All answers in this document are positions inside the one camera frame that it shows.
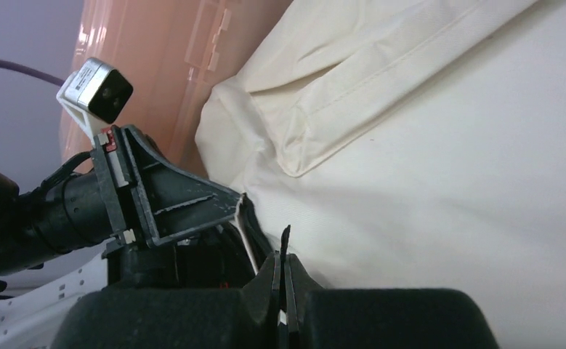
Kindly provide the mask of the beige canvas backpack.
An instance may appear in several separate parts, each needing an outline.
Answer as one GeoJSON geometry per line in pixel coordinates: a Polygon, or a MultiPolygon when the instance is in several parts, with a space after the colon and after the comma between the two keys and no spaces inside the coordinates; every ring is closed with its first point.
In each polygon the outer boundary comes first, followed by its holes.
{"type": "Polygon", "coordinates": [[[294,1],[195,141],[322,284],[457,289],[502,348],[566,348],[566,1],[294,1]]]}

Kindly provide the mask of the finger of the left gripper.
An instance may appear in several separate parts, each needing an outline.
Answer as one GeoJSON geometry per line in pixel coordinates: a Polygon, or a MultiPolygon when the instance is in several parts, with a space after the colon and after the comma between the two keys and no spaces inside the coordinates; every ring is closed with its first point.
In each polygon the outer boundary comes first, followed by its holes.
{"type": "Polygon", "coordinates": [[[133,125],[121,127],[121,139],[140,231],[150,248],[234,218],[238,192],[176,167],[133,125]]]}

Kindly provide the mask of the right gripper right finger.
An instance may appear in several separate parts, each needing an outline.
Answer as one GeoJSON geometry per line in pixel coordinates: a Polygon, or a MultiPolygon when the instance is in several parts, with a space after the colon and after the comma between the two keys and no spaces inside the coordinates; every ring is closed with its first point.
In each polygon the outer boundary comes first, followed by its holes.
{"type": "Polygon", "coordinates": [[[479,306],[455,289],[324,289],[280,246],[282,348],[498,348],[479,306]]]}

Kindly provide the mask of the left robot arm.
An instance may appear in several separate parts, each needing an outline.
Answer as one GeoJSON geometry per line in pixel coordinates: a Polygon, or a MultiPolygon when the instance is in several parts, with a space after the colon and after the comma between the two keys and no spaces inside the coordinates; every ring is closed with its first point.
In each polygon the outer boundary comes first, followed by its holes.
{"type": "Polygon", "coordinates": [[[186,290],[179,242],[231,220],[239,198],[112,127],[29,193],[0,174],[0,276],[106,243],[116,287],[78,302],[55,348],[234,348],[238,294],[186,290]]]}

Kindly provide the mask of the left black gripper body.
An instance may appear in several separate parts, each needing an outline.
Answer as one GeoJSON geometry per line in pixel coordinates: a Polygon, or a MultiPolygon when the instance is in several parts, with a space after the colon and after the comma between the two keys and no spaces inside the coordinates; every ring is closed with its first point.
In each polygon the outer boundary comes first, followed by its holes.
{"type": "Polygon", "coordinates": [[[95,143],[66,161],[32,191],[33,265],[112,242],[113,280],[120,284],[166,284],[167,249],[151,247],[142,221],[152,212],[138,153],[159,150],[133,125],[109,128],[112,139],[95,143]]]}

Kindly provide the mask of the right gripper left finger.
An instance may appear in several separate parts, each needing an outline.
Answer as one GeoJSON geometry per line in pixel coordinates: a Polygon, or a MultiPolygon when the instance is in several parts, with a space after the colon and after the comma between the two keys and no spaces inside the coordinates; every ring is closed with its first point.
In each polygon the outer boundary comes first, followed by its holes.
{"type": "Polygon", "coordinates": [[[53,348],[276,348],[280,254],[243,288],[122,289],[83,296],[53,348]]]}

